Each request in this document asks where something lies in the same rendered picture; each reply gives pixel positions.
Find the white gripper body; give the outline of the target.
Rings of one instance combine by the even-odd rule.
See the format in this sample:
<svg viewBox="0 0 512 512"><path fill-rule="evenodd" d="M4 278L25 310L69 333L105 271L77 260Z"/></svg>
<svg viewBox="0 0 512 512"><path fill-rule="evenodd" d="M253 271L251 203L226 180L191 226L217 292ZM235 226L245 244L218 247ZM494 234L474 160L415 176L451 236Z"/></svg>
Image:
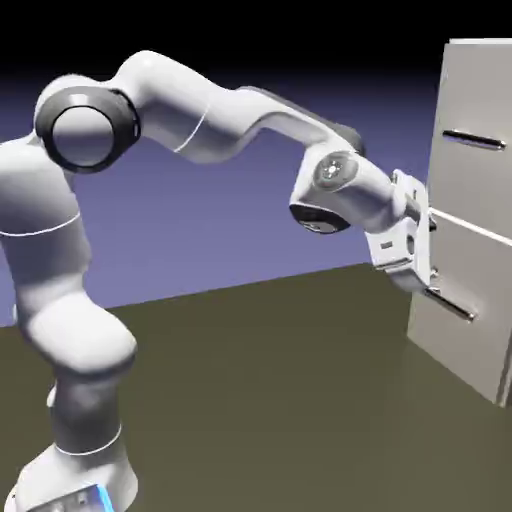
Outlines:
<svg viewBox="0 0 512 512"><path fill-rule="evenodd" d="M398 222L387 232L392 243L386 273L407 292L430 286L430 211L425 185L396 169L392 173L395 205L404 206Z"/></svg>

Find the short grey drawer front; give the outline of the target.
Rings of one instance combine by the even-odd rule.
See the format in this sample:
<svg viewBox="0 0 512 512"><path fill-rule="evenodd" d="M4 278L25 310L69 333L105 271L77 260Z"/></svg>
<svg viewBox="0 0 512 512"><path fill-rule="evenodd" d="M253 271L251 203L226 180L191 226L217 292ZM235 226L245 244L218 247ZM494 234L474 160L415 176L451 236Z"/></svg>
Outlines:
<svg viewBox="0 0 512 512"><path fill-rule="evenodd" d="M487 400L512 404L512 241L436 211L433 287L476 312L465 321L425 295L412 298L408 337Z"/></svg>

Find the light grey cabinet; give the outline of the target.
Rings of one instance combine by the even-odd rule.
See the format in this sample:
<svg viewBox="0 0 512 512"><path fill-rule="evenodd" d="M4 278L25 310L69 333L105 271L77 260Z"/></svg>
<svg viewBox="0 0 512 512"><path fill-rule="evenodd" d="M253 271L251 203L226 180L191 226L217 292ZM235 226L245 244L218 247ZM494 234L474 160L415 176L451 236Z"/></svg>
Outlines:
<svg viewBox="0 0 512 512"><path fill-rule="evenodd" d="M512 38L445 45L428 188L433 289L413 297L408 337L512 406Z"/></svg>

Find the tall grey drawer front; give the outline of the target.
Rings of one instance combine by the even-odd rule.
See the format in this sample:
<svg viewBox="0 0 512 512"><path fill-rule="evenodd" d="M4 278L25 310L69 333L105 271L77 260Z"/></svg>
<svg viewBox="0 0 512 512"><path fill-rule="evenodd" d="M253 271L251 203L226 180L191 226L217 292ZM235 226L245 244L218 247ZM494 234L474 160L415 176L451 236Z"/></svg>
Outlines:
<svg viewBox="0 0 512 512"><path fill-rule="evenodd" d="M503 140L503 151L445 139L455 129ZM436 211L512 241L512 38L444 47L428 184Z"/></svg>

